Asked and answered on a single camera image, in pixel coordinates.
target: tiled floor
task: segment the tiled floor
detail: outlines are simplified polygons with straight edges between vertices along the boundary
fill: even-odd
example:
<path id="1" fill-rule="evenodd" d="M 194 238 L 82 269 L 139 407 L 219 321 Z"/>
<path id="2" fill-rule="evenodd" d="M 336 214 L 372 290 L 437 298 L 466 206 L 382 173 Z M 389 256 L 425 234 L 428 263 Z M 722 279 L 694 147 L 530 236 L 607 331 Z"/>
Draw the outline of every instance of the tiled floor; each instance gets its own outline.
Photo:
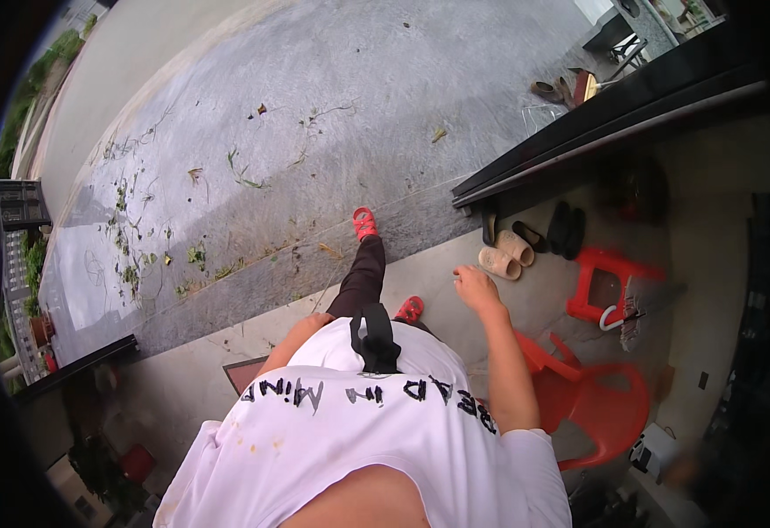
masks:
<path id="1" fill-rule="evenodd" d="M 634 259 L 668 267 L 665 228 L 602 218 L 593 207 L 590 187 L 570 193 L 566 200 L 588 213 L 586 245 L 621 249 Z M 521 219 L 545 232 L 554 206 L 555 201 L 542 204 L 504 219 L 501 226 Z M 486 396 L 484 334 L 475 315 L 457 298 L 452 281 L 453 268 L 475 263 L 481 247 L 481 232 L 473 231 L 390 264 L 381 301 L 394 312 L 409 295 L 421 296 L 426 307 L 423 322 L 464 359 L 472 392 Z M 565 301 L 575 289 L 577 275 L 578 264 L 538 254 L 520 280 L 496 281 L 515 327 L 547 350 L 553 350 L 548 342 L 552 331 L 584 364 L 631 361 L 651 380 L 668 356 L 671 314 L 662 314 L 653 325 L 646 352 L 630 356 L 621 349 L 616 333 L 601 332 L 592 323 L 566 315 Z M 116 450 L 137 441 L 158 459 L 158 468 L 147 482 L 150 491 L 165 490 L 200 424 L 221 420 L 232 407 L 235 393 L 222 366 L 269 353 L 271 344 L 279 343 L 296 320 L 313 309 L 325 309 L 336 294 L 337 286 L 333 286 L 322 298 L 318 292 L 124 368 L 118 393 L 120 413 L 109 420 L 105 430 Z M 561 424 L 554 438 L 559 459 L 584 455 L 591 448 L 589 440 L 571 424 Z"/>

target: person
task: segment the person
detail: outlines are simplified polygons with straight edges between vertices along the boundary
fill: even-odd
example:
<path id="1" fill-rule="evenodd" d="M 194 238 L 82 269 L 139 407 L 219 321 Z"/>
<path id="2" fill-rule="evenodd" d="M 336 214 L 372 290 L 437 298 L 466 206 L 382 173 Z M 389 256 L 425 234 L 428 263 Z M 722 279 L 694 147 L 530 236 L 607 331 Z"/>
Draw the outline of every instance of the person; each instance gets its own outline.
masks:
<path id="1" fill-rule="evenodd" d="M 418 297 L 378 318 L 384 246 L 368 208 L 353 223 L 361 244 L 335 300 L 294 325 L 223 422 L 203 423 L 153 525 L 572 526 L 493 280 L 453 271 L 485 327 L 491 415 Z"/>

